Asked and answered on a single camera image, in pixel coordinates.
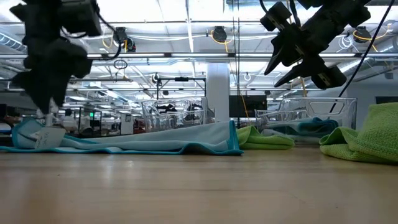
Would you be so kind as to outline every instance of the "white tag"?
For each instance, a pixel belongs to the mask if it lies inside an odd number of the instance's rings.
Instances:
[[[51,149],[61,145],[65,130],[63,128],[45,127],[40,130],[35,149]]]

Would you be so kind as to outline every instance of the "clear plastic bin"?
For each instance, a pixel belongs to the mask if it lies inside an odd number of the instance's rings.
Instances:
[[[213,123],[215,118],[205,97],[145,101],[142,114],[147,133]]]
[[[278,111],[256,111],[264,135],[284,134],[297,144],[318,144],[339,126],[355,129],[356,98],[288,98]]]

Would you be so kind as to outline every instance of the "desk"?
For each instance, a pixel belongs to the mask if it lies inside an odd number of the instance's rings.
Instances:
[[[319,149],[241,157],[0,153],[0,223],[397,223],[398,167]]]

